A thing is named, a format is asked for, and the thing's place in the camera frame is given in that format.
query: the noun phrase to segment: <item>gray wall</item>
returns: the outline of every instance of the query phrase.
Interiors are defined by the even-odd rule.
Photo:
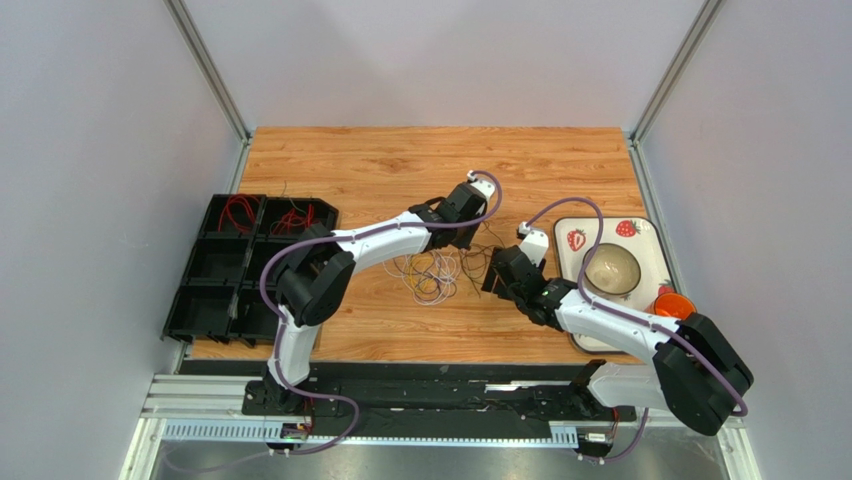
[[[632,128],[701,0],[188,0],[252,126]]]
[[[4,2],[0,478],[113,479],[238,145],[161,1]]]
[[[688,293],[753,369],[764,478],[849,478],[852,4],[730,1],[645,144]]]

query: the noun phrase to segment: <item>strawberry print tray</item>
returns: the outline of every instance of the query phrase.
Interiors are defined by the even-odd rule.
[[[598,233],[598,219],[563,218],[553,226],[556,255],[562,278],[577,281],[583,257],[592,247]],[[626,295],[601,294],[586,282],[586,288],[600,296],[636,310],[645,310],[657,296],[673,292],[671,274],[660,246],[657,228],[644,218],[606,217],[601,243],[614,243],[626,248],[636,257],[641,269],[639,285]],[[587,335],[572,335],[574,343],[590,353],[623,353]]]

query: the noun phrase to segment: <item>bowl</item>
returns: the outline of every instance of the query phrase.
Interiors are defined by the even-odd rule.
[[[591,253],[583,256],[583,263]],[[589,266],[586,281],[595,289],[610,295],[625,295],[632,292],[642,278],[639,261],[626,248],[614,243],[602,243]]]

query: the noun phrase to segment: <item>wooden table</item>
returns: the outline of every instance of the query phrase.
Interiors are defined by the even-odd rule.
[[[595,201],[604,214],[644,216],[623,134],[615,128],[260,128],[240,184],[242,193],[320,197],[340,209],[340,228],[386,220],[447,195],[468,170],[494,173],[502,208],[491,230],[507,245],[542,207],[565,196]],[[591,216],[565,205],[537,222]],[[495,239],[481,228],[474,241]],[[545,276],[557,275],[553,242]],[[321,332],[315,360],[489,363],[586,363],[593,356],[564,333],[532,324],[515,306],[477,294],[467,278],[446,302],[420,306],[381,265],[353,278]],[[270,346],[199,340],[193,358],[268,358]]]

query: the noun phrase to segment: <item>black storage bin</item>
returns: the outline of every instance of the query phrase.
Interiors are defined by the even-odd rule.
[[[251,242],[245,238],[202,238],[195,242],[184,282],[226,284],[242,280]]]
[[[235,197],[242,197],[245,203],[232,202],[225,211],[228,205],[228,200]],[[207,207],[207,213],[204,215],[204,222],[201,224],[201,232],[199,237],[250,237],[257,233],[257,225],[263,215],[263,206],[266,202],[266,195],[213,195],[210,204]],[[249,206],[254,214],[254,221],[251,220],[248,210],[245,205]]]
[[[268,198],[257,234],[269,238],[298,237],[314,223],[321,223],[329,230],[334,230],[338,213],[336,208],[316,198]]]
[[[278,316],[263,303],[258,288],[243,288],[237,294],[235,318],[228,331],[230,338],[255,346],[260,341],[275,341]]]
[[[163,335],[186,342],[191,342],[194,337],[207,337],[227,343],[236,290],[236,286],[225,285],[180,287]]]
[[[286,240],[286,239],[276,239],[276,240],[255,240],[254,245],[252,245],[251,253],[249,255],[248,266],[246,267],[246,274],[243,277],[243,282],[260,282],[260,274],[263,272],[263,267],[266,266],[266,263],[269,262],[269,259],[272,258],[276,253],[280,252],[286,247],[293,245],[296,243],[295,240]],[[273,282],[272,278],[269,278],[269,288],[274,289],[275,282]]]

